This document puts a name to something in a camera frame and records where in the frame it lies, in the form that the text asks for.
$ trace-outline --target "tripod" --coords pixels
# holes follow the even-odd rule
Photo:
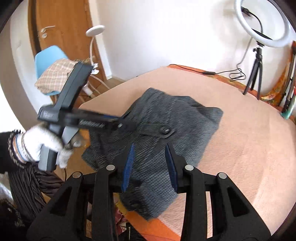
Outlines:
[[[258,75],[258,71],[259,71],[259,85],[258,85],[258,92],[257,92],[257,99],[259,100],[260,99],[261,82],[262,82],[262,70],[263,70],[262,69],[262,67],[263,67],[262,66],[262,49],[260,47],[263,47],[264,45],[259,42],[257,42],[257,44],[259,45],[259,47],[253,49],[253,52],[257,52],[256,59],[255,59],[254,65],[253,65],[253,69],[252,69],[250,78],[249,78],[246,88],[243,92],[243,95],[245,95],[248,92],[249,86],[251,85],[251,83],[252,83],[251,90],[254,89],[255,82],[257,79],[257,75]]]

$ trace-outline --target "wooden door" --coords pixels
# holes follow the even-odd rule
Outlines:
[[[36,25],[41,50],[52,45],[57,45],[71,60],[85,60],[89,58],[89,46],[91,38],[85,32],[92,27],[89,13],[88,0],[36,0]],[[100,72],[96,75],[106,81],[105,72],[96,43],[93,44],[94,62],[99,64]],[[101,83],[90,77],[89,82],[97,88]],[[85,93],[81,92],[84,100],[89,100]],[[78,99],[75,107],[82,104]]]

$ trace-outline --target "dark gray garment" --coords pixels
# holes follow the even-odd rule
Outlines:
[[[112,163],[128,142],[135,144],[135,160],[129,186],[120,194],[124,206],[145,219],[158,217],[174,201],[165,161],[165,145],[171,142],[177,155],[196,166],[218,129],[222,110],[204,107],[189,96],[171,96],[150,88],[123,115],[137,129],[109,134],[90,131],[91,146],[82,155],[95,170]]]

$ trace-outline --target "gloved hand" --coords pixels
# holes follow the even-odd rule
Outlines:
[[[16,135],[15,143],[15,153],[24,163],[40,161],[42,145],[58,153],[56,165],[59,165],[60,168],[67,166],[68,160],[73,154],[73,150],[64,147],[61,138],[46,129],[43,124],[33,126],[27,132]]]

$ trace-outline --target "blue chair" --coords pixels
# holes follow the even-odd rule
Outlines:
[[[42,50],[35,56],[35,69],[37,79],[43,74],[43,72],[51,66],[55,61],[61,58],[68,58],[67,55],[56,45],[50,46],[45,50]],[[53,91],[45,95],[57,95],[60,92]]]

